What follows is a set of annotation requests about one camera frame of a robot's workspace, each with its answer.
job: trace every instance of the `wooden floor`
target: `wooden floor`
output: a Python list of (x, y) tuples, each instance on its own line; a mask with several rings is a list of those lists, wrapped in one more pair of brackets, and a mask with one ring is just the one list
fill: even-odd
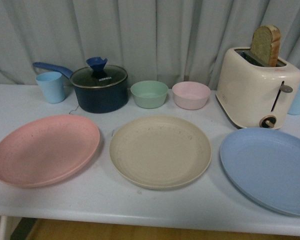
[(38, 219), (26, 240), (300, 240), (300, 237)]

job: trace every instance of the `toast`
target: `toast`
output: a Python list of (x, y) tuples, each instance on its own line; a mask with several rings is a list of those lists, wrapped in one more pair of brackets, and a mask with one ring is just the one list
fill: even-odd
[(258, 27), (253, 34), (250, 52), (269, 67), (275, 67), (279, 56), (280, 30), (274, 25)]

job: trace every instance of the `toaster lever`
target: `toaster lever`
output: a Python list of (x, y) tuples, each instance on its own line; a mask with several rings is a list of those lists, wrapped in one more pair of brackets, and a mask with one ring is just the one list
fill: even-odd
[(282, 92), (286, 93), (286, 94), (289, 94), (289, 93), (292, 93), (293, 88), (290, 87), (290, 86), (288, 86), (288, 85), (282, 84), (282, 85), (280, 86), (280, 90), (281, 90)]

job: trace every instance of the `cream toaster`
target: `cream toaster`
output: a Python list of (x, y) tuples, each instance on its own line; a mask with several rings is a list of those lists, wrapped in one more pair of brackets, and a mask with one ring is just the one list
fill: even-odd
[(300, 70), (278, 58), (264, 66), (249, 47), (230, 48), (216, 91), (223, 110), (240, 128), (280, 128), (300, 85)]

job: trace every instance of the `glass lid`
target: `glass lid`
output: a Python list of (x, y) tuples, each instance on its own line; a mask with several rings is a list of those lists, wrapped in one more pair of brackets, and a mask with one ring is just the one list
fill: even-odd
[(88, 66), (75, 71), (70, 81), (79, 88), (101, 89), (119, 84), (127, 77), (127, 71), (116, 65), (107, 65), (102, 71), (94, 71)]

